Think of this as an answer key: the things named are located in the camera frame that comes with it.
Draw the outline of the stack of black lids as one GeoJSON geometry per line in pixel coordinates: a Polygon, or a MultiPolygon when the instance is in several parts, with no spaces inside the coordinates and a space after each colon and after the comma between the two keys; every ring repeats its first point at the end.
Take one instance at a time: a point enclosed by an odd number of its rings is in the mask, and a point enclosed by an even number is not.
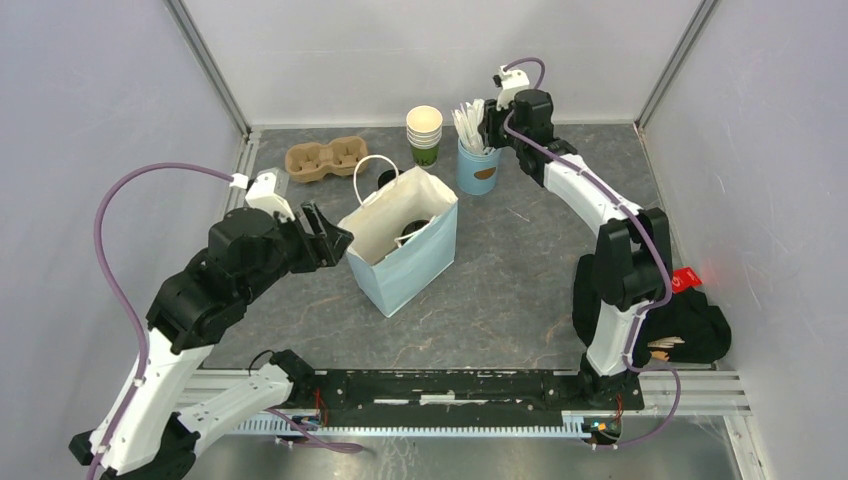
{"type": "Polygon", "coordinates": [[[400,174],[403,174],[403,170],[386,170],[381,173],[377,179],[377,188],[382,189],[390,182],[394,181],[400,174]]]}

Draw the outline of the black cloth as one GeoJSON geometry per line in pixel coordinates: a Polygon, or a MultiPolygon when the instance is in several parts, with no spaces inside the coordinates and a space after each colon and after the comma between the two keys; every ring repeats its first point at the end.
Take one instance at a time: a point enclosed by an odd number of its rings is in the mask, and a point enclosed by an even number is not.
{"type": "MultiPolygon", "coordinates": [[[[599,318],[601,299],[591,285],[594,256],[579,258],[573,285],[572,323],[578,338],[590,345],[599,318]]],[[[632,364],[644,367],[650,360],[708,364],[725,357],[732,331],[721,309],[706,295],[686,289],[670,302],[650,311],[642,323],[633,350],[632,364]]]]}

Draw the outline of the stack of paper cups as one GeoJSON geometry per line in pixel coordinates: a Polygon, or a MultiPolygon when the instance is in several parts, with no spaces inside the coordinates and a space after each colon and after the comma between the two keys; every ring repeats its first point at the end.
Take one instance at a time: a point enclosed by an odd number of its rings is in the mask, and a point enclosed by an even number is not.
{"type": "Polygon", "coordinates": [[[413,161],[421,168],[432,167],[438,158],[443,115],[435,107],[420,105],[406,115],[407,139],[413,161]]]}

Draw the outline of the white and blue paper bag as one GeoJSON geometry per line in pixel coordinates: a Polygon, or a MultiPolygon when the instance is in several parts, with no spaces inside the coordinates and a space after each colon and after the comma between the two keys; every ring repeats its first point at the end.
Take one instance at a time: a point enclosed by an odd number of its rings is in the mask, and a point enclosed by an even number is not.
{"type": "MultiPolygon", "coordinates": [[[[368,155],[354,168],[383,155],[368,155]]],[[[361,196],[353,180],[359,203],[339,222],[354,235],[345,255],[359,288],[386,317],[397,313],[455,260],[459,200],[438,177],[420,167],[400,174],[368,197],[361,196]],[[430,223],[406,243],[397,238],[416,220],[430,223]]]]}

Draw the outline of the blue straw holder can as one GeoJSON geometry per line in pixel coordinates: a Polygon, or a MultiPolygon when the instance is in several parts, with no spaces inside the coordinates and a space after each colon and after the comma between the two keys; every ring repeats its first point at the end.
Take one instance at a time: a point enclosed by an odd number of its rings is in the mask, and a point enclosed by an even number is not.
{"type": "Polygon", "coordinates": [[[457,141],[458,156],[456,180],[458,187],[470,195],[484,195],[496,184],[501,150],[494,149],[483,155],[469,152],[463,143],[457,141]]]}

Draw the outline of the black cup lid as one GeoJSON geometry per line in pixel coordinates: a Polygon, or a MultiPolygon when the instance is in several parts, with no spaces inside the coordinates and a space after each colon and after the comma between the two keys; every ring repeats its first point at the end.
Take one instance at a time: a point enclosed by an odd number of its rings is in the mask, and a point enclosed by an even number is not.
{"type": "Polygon", "coordinates": [[[429,220],[416,220],[407,224],[402,230],[402,234],[397,238],[397,240],[404,244],[409,239],[411,239],[419,230],[422,230],[430,223],[429,220]]]}

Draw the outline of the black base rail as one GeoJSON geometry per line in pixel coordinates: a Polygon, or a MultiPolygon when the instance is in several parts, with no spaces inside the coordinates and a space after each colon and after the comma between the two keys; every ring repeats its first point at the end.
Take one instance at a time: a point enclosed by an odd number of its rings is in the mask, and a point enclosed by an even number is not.
{"type": "Polygon", "coordinates": [[[281,410],[324,413],[327,427],[559,426],[565,412],[644,407],[639,381],[592,393],[574,371],[345,370],[296,382],[281,410]]]}

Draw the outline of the red emergency button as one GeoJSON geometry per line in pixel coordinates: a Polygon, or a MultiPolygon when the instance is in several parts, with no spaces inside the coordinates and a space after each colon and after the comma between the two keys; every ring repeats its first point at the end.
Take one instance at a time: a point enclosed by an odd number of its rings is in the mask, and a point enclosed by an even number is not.
{"type": "Polygon", "coordinates": [[[671,287],[674,294],[678,294],[701,285],[702,280],[691,267],[676,269],[671,277],[671,287]]]}

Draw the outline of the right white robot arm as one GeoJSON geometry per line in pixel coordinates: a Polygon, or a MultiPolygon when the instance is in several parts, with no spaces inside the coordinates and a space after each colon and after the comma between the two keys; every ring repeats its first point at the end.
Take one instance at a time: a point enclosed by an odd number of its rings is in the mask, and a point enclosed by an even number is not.
{"type": "Polygon", "coordinates": [[[485,146],[514,150],[521,170],[563,200],[596,238],[592,287],[600,297],[595,333],[581,358],[577,392],[591,408],[623,396],[639,374],[633,351],[648,313],[670,302],[673,273],[669,221],[597,176],[554,133],[551,95],[532,84],[518,59],[498,68],[496,98],[484,103],[478,131],[485,146]]]}

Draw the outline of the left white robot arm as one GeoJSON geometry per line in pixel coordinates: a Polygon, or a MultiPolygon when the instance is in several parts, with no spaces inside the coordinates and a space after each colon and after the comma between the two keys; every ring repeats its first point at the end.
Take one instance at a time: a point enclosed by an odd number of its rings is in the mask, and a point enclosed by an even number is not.
{"type": "Polygon", "coordinates": [[[294,212],[278,177],[275,171],[256,178],[223,175],[245,191],[245,205],[211,226],[206,247],[162,283],[145,316],[115,290],[133,324],[138,354],[102,423],[70,441],[89,478],[181,479],[247,419],[317,399],[314,369],[284,350],[215,397],[177,405],[186,383],[252,303],[286,275],[337,265],[353,242],[352,233],[332,224],[316,204],[294,212]]]}

